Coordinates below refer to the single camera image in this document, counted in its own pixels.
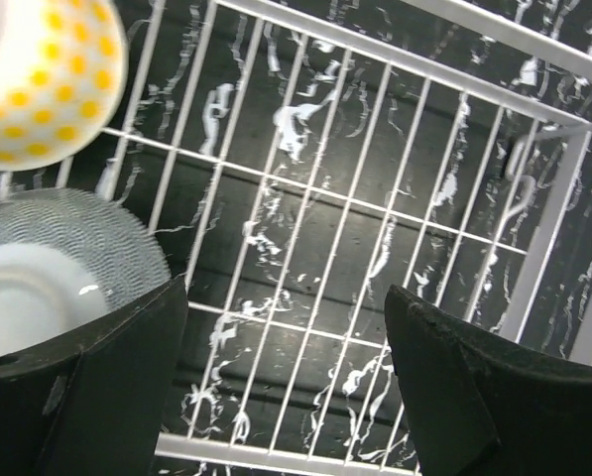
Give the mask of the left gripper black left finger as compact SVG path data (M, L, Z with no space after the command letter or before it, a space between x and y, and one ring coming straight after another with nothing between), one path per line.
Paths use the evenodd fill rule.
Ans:
M187 320L182 278L0 357L0 475L146 475Z

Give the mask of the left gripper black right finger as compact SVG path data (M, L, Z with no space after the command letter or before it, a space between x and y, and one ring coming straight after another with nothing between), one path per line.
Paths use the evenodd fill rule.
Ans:
M424 475L592 475L592 367L511 342L400 286L385 322Z

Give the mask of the yellow teal patterned bowl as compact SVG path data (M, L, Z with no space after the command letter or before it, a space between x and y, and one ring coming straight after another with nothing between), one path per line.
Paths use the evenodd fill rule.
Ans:
M0 1L0 172L76 154L116 112L128 72L112 1Z

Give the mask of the grey bowl red rim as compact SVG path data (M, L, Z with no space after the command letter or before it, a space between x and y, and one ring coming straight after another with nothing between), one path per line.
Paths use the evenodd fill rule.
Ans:
M73 188L0 201L0 357L72 331L167 282L133 213Z

